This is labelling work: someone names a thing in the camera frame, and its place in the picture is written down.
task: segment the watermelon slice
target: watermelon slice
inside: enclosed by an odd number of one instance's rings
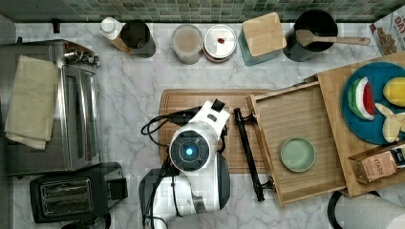
[[[355,80],[348,91],[349,108],[365,120],[374,120],[372,85],[367,77]]]

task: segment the small green bowl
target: small green bowl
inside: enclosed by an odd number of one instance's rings
[[[284,143],[280,156],[283,164],[291,171],[304,172],[315,161],[315,149],[308,140],[295,137]]]

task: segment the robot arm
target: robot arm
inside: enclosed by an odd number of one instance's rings
[[[154,228],[165,228],[166,222],[175,216],[224,208],[230,196],[230,179],[224,157],[217,154],[217,145],[228,119],[229,112],[224,110],[221,101],[206,101],[200,111],[175,132],[169,157],[180,172],[162,176],[161,169],[151,170],[139,185],[146,226],[152,220]],[[149,216],[149,199],[153,200],[153,216]]]

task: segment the kitchen counter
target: kitchen counter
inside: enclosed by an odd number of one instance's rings
[[[129,197],[112,211],[113,229],[141,228],[138,187],[143,176],[160,167],[158,147],[140,128],[159,112],[165,89],[278,90],[325,70],[341,67],[380,54],[372,41],[369,47],[334,45],[310,61],[297,63],[280,53],[275,59],[246,67],[241,50],[222,63],[204,56],[195,65],[183,65],[171,49],[171,34],[179,24],[149,24],[157,44],[156,54],[143,59],[116,49],[99,32],[99,24],[62,24],[53,34],[51,24],[16,24],[16,35],[24,42],[63,38],[99,54],[97,73],[100,97],[101,135],[104,160],[117,161],[128,179]],[[204,34],[211,26],[197,25]],[[229,25],[239,35],[241,24]],[[292,24],[283,24],[287,31]],[[366,24],[340,24],[339,34],[369,36]],[[13,179],[13,228],[60,228],[64,223],[35,224],[30,205],[31,177]],[[382,197],[405,205],[405,184],[379,191]],[[265,191],[257,202],[250,175],[231,175],[231,198],[222,211],[171,220],[170,228],[331,228],[327,218],[330,194],[288,204],[282,209],[274,193]]]

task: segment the folded towel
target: folded towel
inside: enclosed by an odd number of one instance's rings
[[[45,149],[52,134],[57,73],[50,61],[20,56],[5,125],[8,139]]]

